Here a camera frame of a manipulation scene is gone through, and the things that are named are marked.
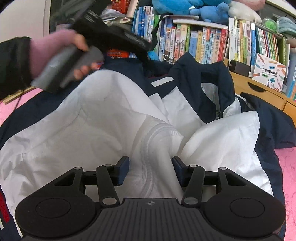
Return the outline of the black jacket left forearm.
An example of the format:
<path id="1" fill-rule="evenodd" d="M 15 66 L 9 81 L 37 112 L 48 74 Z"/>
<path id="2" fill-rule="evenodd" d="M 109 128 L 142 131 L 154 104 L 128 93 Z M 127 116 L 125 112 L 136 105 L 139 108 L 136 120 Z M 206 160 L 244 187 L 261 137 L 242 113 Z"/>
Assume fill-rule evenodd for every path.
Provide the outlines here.
<path id="1" fill-rule="evenodd" d="M 29 37 L 21 37 L 1 42 L 1 99 L 30 86 L 30 41 Z"/>

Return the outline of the left hand pink sleeve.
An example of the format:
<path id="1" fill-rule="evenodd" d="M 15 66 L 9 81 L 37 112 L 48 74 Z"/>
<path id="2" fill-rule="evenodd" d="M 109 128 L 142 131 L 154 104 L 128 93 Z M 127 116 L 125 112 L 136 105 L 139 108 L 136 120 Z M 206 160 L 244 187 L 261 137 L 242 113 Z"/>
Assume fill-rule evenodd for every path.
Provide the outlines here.
<path id="1" fill-rule="evenodd" d="M 85 38 L 74 30 L 59 30 L 41 39 L 31 39 L 29 57 L 32 78 L 37 78 L 47 63 L 70 45 L 84 52 L 89 50 Z"/>

